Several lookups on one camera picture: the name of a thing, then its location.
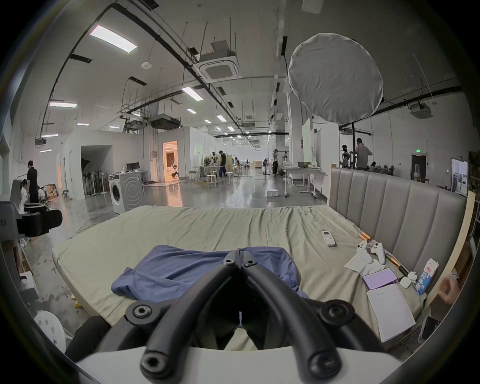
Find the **ceiling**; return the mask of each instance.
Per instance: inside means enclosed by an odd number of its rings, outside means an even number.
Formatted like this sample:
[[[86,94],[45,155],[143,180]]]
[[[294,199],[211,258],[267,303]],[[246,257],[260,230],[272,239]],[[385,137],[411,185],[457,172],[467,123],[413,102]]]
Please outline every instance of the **ceiling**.
[[[295,47],[319,32],[334,32],[355,39],[372,55],[384,80],[385,103],[394,103],[404,96],[417,96],[426,81],[413,54],[421,64],[432,90],[457,84],[450,64],[430,31],[408,5],[400,0],[324,0],[320,14],[303,12],[301,0],[287,0],[284,35],[288,36],[285,60],[276,59],[279,10],[285,0],[177,0],[157,1],[159,7],[147,11],[155,20],[179,36],[188,47],[200,51],[205,30],[202,53],[211,52],[211,42],[226,40],[230,44],[229,18],[231,17],[232,48],[235,49],[243,79],[216,83],[226,96],[224,102],[234,105],[232,114],[240,119],[254,115],[257,126],[267,127],[273,113],[272,94],[277,80],[286,75],[285,61]],[[71,1],[52,25],[40,44],[30,76],[25,84],[15,119],[22,130],[39,132],[48,96],[60,68],[78,38],[89,24],[111,2],[107,0]],[[159,27],[127,0],[119,1],[155,31]],[[74,109],[48,108],[46,121],[50,132],[72,132],[74,129],[108,130],[109,126],[123,126],[120,119],[122,103],[136,105],[148,98],[178,91],[181,86],[198,84],[188,71],[142,28],[116,10],[109,10],[100,19],[100,25],[120,34],[137,45],[126,53],[88,33],[75,49],[75,54],[92,59],[89,64],[68,60],[53,94],[54,99],[78,103]],[[172,46],[173,41],[162,32]],[[152,67],[145,70],[145,61]],[[146,86],[127,81],[134,76]],[[186,94],[158,103],[158,112],[181,119],[183,125],[202,127],[218,133],[216,127],[226,129],[217,114],[227,117],[206,90],[197,93],[203,98],[195,101]],[[275,113],[288,116],[285,95],[278,94]],[[197,114],[187,111],[191,108]],[[89,126],[77,126],[77,122]]]

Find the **door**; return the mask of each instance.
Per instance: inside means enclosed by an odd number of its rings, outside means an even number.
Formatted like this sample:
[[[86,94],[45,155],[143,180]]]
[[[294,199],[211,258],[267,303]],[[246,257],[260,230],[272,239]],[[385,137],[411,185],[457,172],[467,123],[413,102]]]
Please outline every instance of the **door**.
[[[427,171],[426,155],[412,155],[412,165],[410,170],[410,180],[425,182],[425,173]]]

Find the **beige bed sheet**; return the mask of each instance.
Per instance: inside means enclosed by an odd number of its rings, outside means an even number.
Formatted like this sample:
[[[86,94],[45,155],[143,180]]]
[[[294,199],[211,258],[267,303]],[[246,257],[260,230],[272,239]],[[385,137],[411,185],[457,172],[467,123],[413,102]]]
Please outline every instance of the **beige bed sheet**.
[[[336,247],[327,247],[320,231],[329,230]],[[320,301],[342,299],[378,335],[367,289],[358,273],[344,265],[355,254],[360,230],[332,208],[296,206],[227,209],[142,206],[97,224],[57,245],[53,260],[77,300],[91,314],[111,325],[133,300],[110,287],[126,267],[134,268],[159,244],[198,251],[233,250],[247,246],[283,247],[300,274],[300,288]],[[387,260],[387,266],[401,277]],[[400,288],[414,317],[421,311],[413,287]],[[253,349],[238,330],[229,349]]]

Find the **monitor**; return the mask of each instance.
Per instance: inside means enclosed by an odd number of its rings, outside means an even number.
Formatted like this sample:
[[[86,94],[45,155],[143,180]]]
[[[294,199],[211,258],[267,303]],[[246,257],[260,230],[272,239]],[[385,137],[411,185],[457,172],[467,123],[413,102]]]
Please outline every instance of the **monitor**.
[[[135,169],[140,169],[140,164],[139,163],[127,163],[127,170],[128,171],[133,171]]]

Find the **man in black shirt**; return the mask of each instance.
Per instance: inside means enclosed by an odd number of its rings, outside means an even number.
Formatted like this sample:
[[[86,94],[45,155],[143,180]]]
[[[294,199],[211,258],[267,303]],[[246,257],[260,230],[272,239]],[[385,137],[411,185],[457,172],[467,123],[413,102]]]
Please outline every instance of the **man in black shirt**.
[[[223,153],[223,151],[218,151],[220,153],[220,169],[218,170],[218,177],[222,177],[225,172],[225,164],[227,163],[227,156]]]
[[[33,161],[30,160],[28,162],[28,172],[27,172],[27,189],[28,193],[30,194],[30,203],[31,204],[38,204],[38,188],[36,182],[37,172],[36,169],[33,168]]]

